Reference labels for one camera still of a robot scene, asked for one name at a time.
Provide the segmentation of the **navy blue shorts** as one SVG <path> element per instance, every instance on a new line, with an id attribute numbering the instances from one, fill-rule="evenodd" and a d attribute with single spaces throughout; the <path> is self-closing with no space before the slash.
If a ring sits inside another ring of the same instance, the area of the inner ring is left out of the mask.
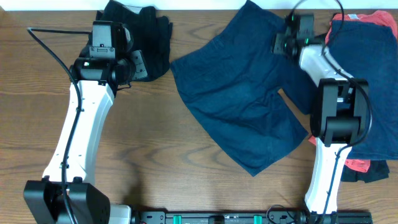
<path id="1" fill-rule="evenodd" d="M 272 52 L 284 20 L 247 1 L 224 31 L 171 63 L 178 93 L 203 129 L 251 175 L 307 136 L 280 90 L 309 114 L 317 88 L 293 61 Z"/>

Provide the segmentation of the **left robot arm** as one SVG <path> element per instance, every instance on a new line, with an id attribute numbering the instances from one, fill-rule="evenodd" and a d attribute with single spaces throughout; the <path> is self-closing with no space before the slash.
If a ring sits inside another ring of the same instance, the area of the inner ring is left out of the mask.
<path id="1" fill-rule="evenodd" d="M 86 53 L 66 68 L 70 100 L 60 139 L 40 180 L 30 180 L 24 200 L 37 223 L 139 223 L 128 205 L 112 204 L 95 187 L 103 125 L 116 93 L 147 77 L 126 25 L 94 21 Z"/>

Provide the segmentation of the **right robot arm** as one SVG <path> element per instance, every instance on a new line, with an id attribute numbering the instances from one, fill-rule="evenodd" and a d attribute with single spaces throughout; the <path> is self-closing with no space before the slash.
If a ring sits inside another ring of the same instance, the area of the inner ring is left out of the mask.
<path id="1" fill-rule="evenodd" d="M 346 158 L 367 137 L 373 112 L 368 82 L 338 64 L 326 42 L 314 36 L 314 20 L 312 14 L 291 12 L 285 18 L 287 29 L 276 35 L 272 51 L 295 60 L 317 87 L 310 115 L 316 158 L 305 204 L 311 214 L 323 217 L 337 211 Z"/>

